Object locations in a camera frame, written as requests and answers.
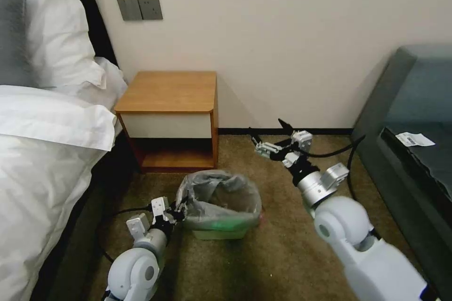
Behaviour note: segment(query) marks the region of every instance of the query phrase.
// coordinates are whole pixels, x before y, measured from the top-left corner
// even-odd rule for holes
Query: light switch
[[[138,0],[143,20],[163,20],[160,0]]]
[[[138,0],[117,0],[124,21],[142,20]]]

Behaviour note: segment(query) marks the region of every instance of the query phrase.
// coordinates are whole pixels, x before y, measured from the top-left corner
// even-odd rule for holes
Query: white duvet
[[[29,300],[92,167],[113,145],[114,121],[102,105],[0,86],[0,300]]]
[[[105,153],[0,135],[1,300],[29,300],[39,269]]]

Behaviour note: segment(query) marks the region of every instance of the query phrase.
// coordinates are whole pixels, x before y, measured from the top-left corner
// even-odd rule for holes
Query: trash can
[[[185,197],[188,200],[184,226],[198,239],[240,239],[259,223],[259,191],[243,175],[222,170],[189,174],[178,189],[176,202]]]

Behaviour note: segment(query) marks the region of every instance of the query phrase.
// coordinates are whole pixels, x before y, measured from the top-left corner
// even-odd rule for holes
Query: gray pillow
[[[26,48],[26,0],[0,0],[0,85],[37,87]]]

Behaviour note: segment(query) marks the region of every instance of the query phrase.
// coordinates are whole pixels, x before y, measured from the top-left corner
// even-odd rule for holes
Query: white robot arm
[[[439,300],[408,259],[378,236],[360,203],[344,196],[332,197],[349,170],[338,163],[321,174],[307,160],[312,135],[290,129],[291,138],[278,144],[264,143],[251,134],[255,150],[261,156],[282,161],[290,171],[305,208],[314,218],[315,230],[344,265],[347,281],[358,299]]]
[[[108,272],[105,301],[148,301],[157,290],[164,252],[174,225],[185,217],[185,202],[170,208],[166,197],[151,201],[152,225],[144,213],[126,221],[133,248],[114,260]]]
[[[278,144],[252,136],[256,152],[281,161],[293,176],[303,204],[314,219],[318,235],[330,244],[342,264],[348,283],[362,301],[438,301],[406,257],[376,233],[364,207],[357,201],[333,197],[349,173],[341,163],[321,174],[307,157],[312,135],[291,131],[291,138]],[[157,289],[163,270],[163,254],[174,224],[185,217],[185,201],[169,208],[165,197],[153,199],[153,223],[145,214],[127,221],[134,246],[113,262],[108,274],[105,301],[148,301]]]

